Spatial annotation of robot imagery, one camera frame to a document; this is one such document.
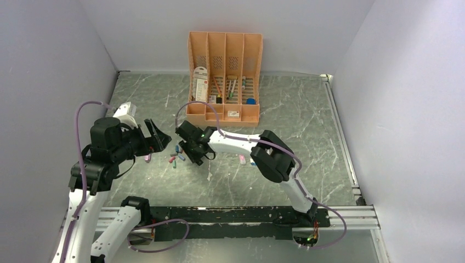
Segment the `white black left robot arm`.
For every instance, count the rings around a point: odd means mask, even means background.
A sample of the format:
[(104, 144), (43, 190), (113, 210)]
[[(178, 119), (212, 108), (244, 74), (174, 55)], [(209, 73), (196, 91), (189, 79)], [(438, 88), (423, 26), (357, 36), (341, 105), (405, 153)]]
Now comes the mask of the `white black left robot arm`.
[(131, 230), (152, 223), (149, 201), (128, 196), (116, 217), (97, 238), (98, 218), (112, 182), (121, 177), (119, 166), (126, 160), (162, 152), (172, 138), (145, 119), (150, 136), (141, 127), (115, 117), (97, 119), (90, 129), (89, 156), (71, 169), (69, 205), (63, 233), (53, 262), (110, 262)]

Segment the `purple highlighter cap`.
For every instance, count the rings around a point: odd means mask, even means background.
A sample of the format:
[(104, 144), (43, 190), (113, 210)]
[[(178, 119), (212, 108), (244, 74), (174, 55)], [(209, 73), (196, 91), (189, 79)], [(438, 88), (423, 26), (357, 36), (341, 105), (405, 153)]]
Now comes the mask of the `purple highlighter cap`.
[(150, 163), (150, 161), (151, 161), (151, 154), (146, 155), (146, 156), (144, 157), (144, 160), (145, 160), (146, 163)]

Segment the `blue round container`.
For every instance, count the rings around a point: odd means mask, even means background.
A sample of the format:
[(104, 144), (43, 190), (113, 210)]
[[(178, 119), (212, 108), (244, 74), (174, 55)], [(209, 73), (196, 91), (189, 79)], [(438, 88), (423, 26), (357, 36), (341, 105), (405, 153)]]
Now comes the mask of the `blue round container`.
[(255, 100), (254, 98), (247, 98), (246, 104), (247, 104), (247, 105), (255, 105), (255, 104), (256, 104), (256, 100)]

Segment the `orange plastic desk organizer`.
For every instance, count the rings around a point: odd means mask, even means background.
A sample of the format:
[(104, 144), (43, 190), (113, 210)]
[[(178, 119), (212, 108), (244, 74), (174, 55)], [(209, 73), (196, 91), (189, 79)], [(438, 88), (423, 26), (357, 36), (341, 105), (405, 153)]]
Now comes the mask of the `orange plastic desk organizer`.
[[(263, 36), (257, 33), (191, 31), (188, 37), (190, 90), (186, 118), (195, 125), (256, 127), (259, 123), (259, 77)], [(195, 101), (194, 69), (208, 71), (208, 101)], [(255, 105), (247, 105), (254, 98)], [(229, 118), (228, 111), (240, 111)]]

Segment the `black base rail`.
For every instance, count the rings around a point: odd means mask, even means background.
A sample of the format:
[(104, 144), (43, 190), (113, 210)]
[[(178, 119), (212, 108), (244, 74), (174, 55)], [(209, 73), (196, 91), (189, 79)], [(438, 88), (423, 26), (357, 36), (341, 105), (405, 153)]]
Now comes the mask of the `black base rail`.
[(151, 207), (156, 227), (142, 228), (157, 242), (182, 239), (264, 238), (293, 240), (294, 231), (313, 231), (330, 227), (327, 209), (316, 210), (314, 219), (294, 211), (290, 206), (251, 207)]

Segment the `white packaged item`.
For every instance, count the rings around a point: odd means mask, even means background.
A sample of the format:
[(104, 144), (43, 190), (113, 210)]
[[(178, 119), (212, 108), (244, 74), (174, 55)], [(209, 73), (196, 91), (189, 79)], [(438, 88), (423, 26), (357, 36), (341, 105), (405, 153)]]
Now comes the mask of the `white packaged item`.
[(194, 69), (193, 75), (193, 98), (195, 101), (208, 101), (208, 71), (205, 67), (199, 66)]

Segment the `white eraser box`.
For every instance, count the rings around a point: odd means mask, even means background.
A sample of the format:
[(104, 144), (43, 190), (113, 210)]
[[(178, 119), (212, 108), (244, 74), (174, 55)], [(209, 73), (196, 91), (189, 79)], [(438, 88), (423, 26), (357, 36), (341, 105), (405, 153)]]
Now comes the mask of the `white eraser box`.
[(229, 118), (240, 118), (240, 111), (228, 111)]

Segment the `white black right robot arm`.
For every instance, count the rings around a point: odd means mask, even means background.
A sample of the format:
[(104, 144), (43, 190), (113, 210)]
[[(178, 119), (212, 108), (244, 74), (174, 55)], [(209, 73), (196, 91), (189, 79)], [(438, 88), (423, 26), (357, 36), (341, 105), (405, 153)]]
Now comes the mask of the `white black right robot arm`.
[(213, 160), (220, 153), (250, 158), (267, 180), (278, 184), (287, 194), (296, 220), (301, 226), (308, 227), (316, 221), (316, 199), (297, 174), (301, 162), (272, 131), (246, 135), (226, 132), (216, 127), (201, 129), (184, 121), (175, 132), (182, 139), (179, 146), (194, 164), (201, 165), (204, 159)]

